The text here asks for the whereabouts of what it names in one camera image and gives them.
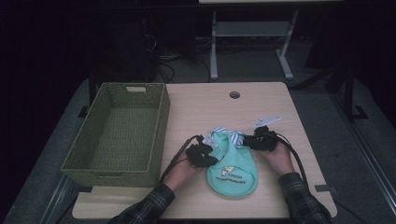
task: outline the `black cable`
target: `black cable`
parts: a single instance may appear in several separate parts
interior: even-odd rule
[[[281,137],[283,138],[283,139],[282,139],[282,138],[280,138],[280,137],[277,136],[277,137],[276,137],[276,140],[278,140],[279,142],[281,142],[282,144],[284,144],[284,145],[289,149],[289,151],[293,154],[294,158],[296,159],[296,161],[297,161],[297,163],[298,163],[298,166],[299,166],[299,169],[300,169],[300,172],[301,172],[301,176],[302,176],[302,178],[303,178],[303,181],[304,181],[305,184],[308,186],[308,181],[306,180],[305,170],[304,170],[303,164],[301,163],[300,157],[298,156],[297,152],[294,150],[294,148],[291,146],[289,140],[288,140],[285,136],[283,136],[283,135],[280,134],[280,133],[277,133],[276,135],[279,135],[279,136],[281,136]],[[334,203],[335,203],[336,205],[342,207],[344,210],[346,210],[350,215],[352,215],[354,218],[356,218],[360,223],[362,223],[362,224],[367,224],[367,222],[365,222],[363,219],[361,219],[361,217],[359,217],[358,215],[356,215],[352,210],[350,210],[349,208],[345,207],[343,204],[337,202],[336,200],[334,200]]]
[[[181,163],[181,162],[183,162],[183,161],[186,161],[187,160],[187,158],[186,159],[183,159],[183,160],[181,160],[181,161],[178,161],[175,165],[178,165],[179,163]]]
[[[346,210],[348,213],[350,213],[350,215],[352,215],[354,218],[356,218],[359,222],[361,222],[362,224],[367,224],[367,222],[365,222],[361,217],[359,217],[358,215],[356,215],[352,210],[350,210],[349,208],[345,207],[343,204],[339,203],[338,201],[334,200],[334,203],[340,207],[342,207],[344,210]]]
[[[64,215],[66,215],[67,211],[69,211],[69,209],[73,206],[73,204],[75,204],[77,201],[77,196],[76,198],[73,200],[73,202],[71,202],[69,204],[69,206],[67,206],[66,210],[64,210],[64,212],[58,217],[58,220],[56,220],[55,224],[59,224],[61,223],[62,219],[64,219]]]
[[[265,134],[268,136],[274,137],[273,135],[271,135],[269,133],[265,133]],[[302,177],[304,183],[308,186],[308,180],[306,179],[306,174],[305,174],[305,170],[303,167],[303,163],[301,162],[300,157],[298,156],[296,150],[294,150],[294,148],[291,146],[291,143],[285,136],[283,136],[280,133],[277,133],[276,135],[278,135],[278,136],[275,136],[276,140],[279,141],[280,143],[282,143],[283,145],[285,145],[288,148],[288,150],[291,152],[291,154],[293,154],[294,158],[297,161],[298,167],[300,169],[301,177]]]
[[[161,69],[161,65],[169,68],[172,71],[172,76],[171,77],[168,77],[168,75],[166,75],[166,73]],[[175,77],[175,69],[172,66],[170,66],[168,64],[165,64],[165,63],[160,63],[159,64],[159,72],[160,72],[160,75],[163,76],[163,82],[164,83],[171,82],[173,80],[173,78]]]
[[[233,39],[230,40],[230,43],[228,44],[228,46],[226,46],[227,49],[221,49],[221,46],[219,46],[219,49],[216,51],[216,53],[218,54],[235,54],[235,53],[239,53],[242,52],[243,50],[241,50],[241,45],[237,44],[234,42]]]
[[[205,43],[203,45],[197,45],[195,48],[195,53],[199,53],[200,51],[204,50],[204,49],[210,49],[211,48],[211,43],[212,40],[210,37],[205,38]]]
[[[209,67],[206,65],[206,63],[204,63],[204,61],[202,61],[201,59],[194,59],[195,61],[197,61],[197,62],[200,62],[201,64],[203,64],[204,65],[204,67],[206,68],[206,72],[207,72],[207,74],[208,74],[208,76],[209,76],[209,78],[208,78],[208,80],[207,80],[207,82],[210,82],[210,69],[209,69]]]
[[[172,170],[172,168],[175,167],[177,164],[177,159],[180,157],[181,153],[183,153],[184,149],[189,145],[189,143],[192,141],[192,139],[199,137],[199,135],[195,135],[191,138],[189,138],[184,145],[178,150],[177,154],[174,156],[174,158],[171,160],[169,163],[168,167],[166,167],[165,171],[163,172],[163,175],[160,178],[160,183],[163,183],[165,178],[168,176],[169,172]]]

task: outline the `dark background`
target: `dark background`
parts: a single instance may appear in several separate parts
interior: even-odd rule
[[[111,4],[118,2],[146,3]],[[302,9],[294,38],[315,38],[307,65],[325,69],[342,61],[351,67],[396,126],[395,4],[356,2]],[[1,220],[83,80],[96,74],[99,83],[151,81],[156,57],[146,52],[144,34],[190,56],[193,38],[210,34],[210,10],[132,14],[100,10],[97,3],[0,2]]]

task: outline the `metal frame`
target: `metal frame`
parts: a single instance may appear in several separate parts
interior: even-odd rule
[[[390,183],[387,175],[381,168],[381,165],[376,160],[372,150],[368,146],[368,144],[364,141],[364,137],[361,135],[357,125],[354,122],[350,121],[348,115],[345,114],[345,109],[343,108],[343,104],[341,100],[336,95],[331,95],[331,99],[336,107],[336,109],[340,113],[340,117],[343,119],[344,123],[352,133],[353,137],[355,138],[356,142],[359,145],[359,149],[361,150],[361,155],[369,168],[376,184],[382,191],[385,199],[387,200],[390,209],[392,210],[393,214],[396,215],[396,190]]]
[[[286,51],[293,34],[294,25],[297,21],[299,10],[295,9],[291,15],[290,21],[217,21],[217,13],[213,11],[212,20],[212,49],[210,51],[210,78],[217,80],[218,60],[216,57],[216,37],[217,36],[285,36],[285,42],[281,49],[276,50],[276,56],[282,66],[286,79],[293,79],[288,61],[286,60]]]
[[[53,191],[49,204],[46,208],[46,211],[43,214],[43,217],[40,220],[40,224],[49,224],[55,223],[56,216],[58,215],[58,211],[62,202],[64,201],[64,197],[68,189],[70,188],[70,178],[66,175],[62,175],[61,180],[58,183],[55,191]]]

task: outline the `plaid sleeve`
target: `plaid sleeve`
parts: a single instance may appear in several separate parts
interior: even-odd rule
[[[296,223],[332,223],[332,216],[309,191],[300,175],[282,175],[278,182],[289,207],[290,219]]]
[[[107,223],[153,223],[158,218],[160,218],[165,209],[174,199],[175,193],[165,184],[160,184],[155,189],[153,189],[140,203],[136,203],[128,207]]]

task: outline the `hand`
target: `hand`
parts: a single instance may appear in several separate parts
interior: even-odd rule
[[[194,167],[187,159],[186,151],[180,154],[177,164],[169,172],[163,183],[173,192],[189,182],[193,176],[202,172],[204,168]]]
[[[265,150],[259,151],[259,153],[264,156],[279,176],[295,172],[291,163],[290,151],[282,143],[277,142],[273,151]]]

